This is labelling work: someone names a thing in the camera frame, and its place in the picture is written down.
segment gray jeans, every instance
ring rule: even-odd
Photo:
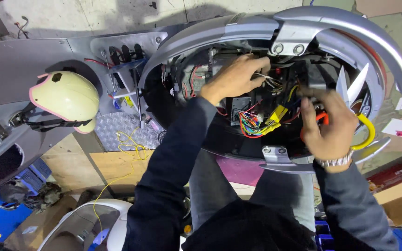
[[[239,199],[222,173],[215,155],[204,150],[198,154],[189,185],[194,231],[218,210]],[[311,174],[285,174],[265,170],[249,201],[272,208],[286,218],[294,218],[315,232]]]

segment bolt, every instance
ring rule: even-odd
[[[283,45],[282,44],[276,44],[274,46],[273,50],[274,50],[275,53],[281,53],[283,51]]]
[[[294,47],[294,54],[299,55],[303,52],[303,45],[297,45]]]

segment helmet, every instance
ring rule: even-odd
[[[37,107],[68,122],[85,122],[74,127],[82,134],[96,127],[99,96],[96,88],[86,78],[70,71],[54,71],[38,78],[44,81],[30,88],[30,101]]]

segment silver watch band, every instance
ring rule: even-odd
[[[316,162],[319,163],[319,165],[321,165],[324,168],[342,166],[348,164],[352,160],[352,155],[353,155],[353,149],[350,148],[348,153],[342,158],[329,159],[329,160],[316,159]]]

